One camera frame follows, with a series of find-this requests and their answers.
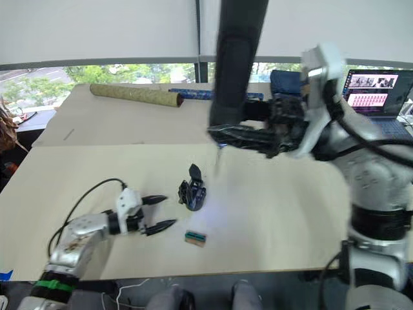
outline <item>gray pants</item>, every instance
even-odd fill
[[[233,310],[262,310],[261,299],[254,286],[241,280],[233,286]],[[167,290],[154,295],[146,310],[178,310],[183,297],[183,290],[179,286],[169,287]]]

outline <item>tree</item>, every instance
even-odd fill
[[[301,71],[301,63],[265,63],[263,66],[263,72],[271,73],[273,70],[284,71]]]
[[[208,82],[213,83],[215,81],[215,67],[216,63],[208,63]]]
[[[6,91],[3,93],[3,96],[7,101],[17,103],[19,100],[23,99],[21,94],[23,86],[21,84],[17,84],[14,81],[9,81],[6,83],[5,89]]]
[[[180,63],[176,64],[176,66],[183,69],[184,75],[190,83],[195,83],[195,67],[193,63]]]
[[[57,98],[64,96],[73,88],[73,83],[61,81],[51,82],[47,77],[23,78],[27,98],[35,101],[35,105],[51,105]]]
[[[64,68],[66,74],[78,83],[115,83],[116,77],[108,66],[72,66]]]

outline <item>road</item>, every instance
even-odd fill
[[[34,70],[35,71],[33,72],[27,72],[26,70],[15,70],[15,72],[10,72],[7,75],[0,75],[0,94],[5,91],[7,82],[14,81],[19,84],[22,83],[20,82],[22,78],[46,77],[50,81],[62,81],[64,83],[69,83],[72,81],[63,70],[63,67],[39,68]]]

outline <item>black pole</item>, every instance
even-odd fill
[[[238,124],[268,0],[222,0],[210,125]]]

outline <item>white window blind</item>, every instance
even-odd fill
[[[216,54],[220,0],[201,0],[201,58]],[[270,0],[257,57],[297,57],[322,41],[343,57],[413,63],[412,0]]]
[[[193,0],[0,0],[0,16],[0,65],[198,55]]]

